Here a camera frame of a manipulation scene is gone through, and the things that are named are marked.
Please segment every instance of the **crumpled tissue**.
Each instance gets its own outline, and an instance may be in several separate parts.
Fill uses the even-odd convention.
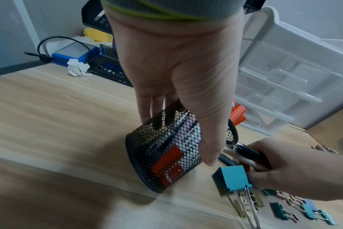
[[[91,76],[90,73],[86,73],[86,71],[90,68],[90,65],[84,64],[79,62],[77,59],[70,59],[67,62],[67,68],[69,69],[69,74],[77,77],[77,76]]]

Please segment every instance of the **white plastic storage box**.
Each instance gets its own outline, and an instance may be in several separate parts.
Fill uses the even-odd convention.
[[[251,15],[241,52],[237,102],[252,109],[250,118],[261,120],[259,112],[277,119],[244,126],[269,135],[343,85],[343,41],[280,22],[272,7]]]

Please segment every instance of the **wooden table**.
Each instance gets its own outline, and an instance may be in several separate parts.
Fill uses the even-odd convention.
[[[220,162],[197,166],[161,195],[150,191],[124,146],[138,126],[131,87],[75,78],[54,64],[0,76],[0,228],[249,228],[231,204],[235,196],[211,178]],[[244,144],[265,137],[237,129]],[[276,137],[317,144],[291,126]],[[343,228],[343,201],[316,204]],[[258,213],[264,229],[331,228],[284,206],[301,223],[276,219],[267,206]]]

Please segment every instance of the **metal mesh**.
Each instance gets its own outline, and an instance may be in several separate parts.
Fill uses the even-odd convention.
[[[235,144],[236,135],[234,126],[230,126],[227,143]],[[126,149],[142,181],[161,193],[202,162],[200,141],[198,121],[178,100],[128,134]]]

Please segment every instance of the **hand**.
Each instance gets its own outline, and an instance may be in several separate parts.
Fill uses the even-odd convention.
[[[136,92],[145,123],[178,98],[198,119],[199,154],[214,165],[225,146],[237,79],[242,9],[212,22],[167,22],[131,17],[104,6],[119,61]]]
[[[343,199],[343,155],[272,138],[254,142],[249,147],[265,154],[272,167],[268,172],[247,173],[254,186],[301,198]]]

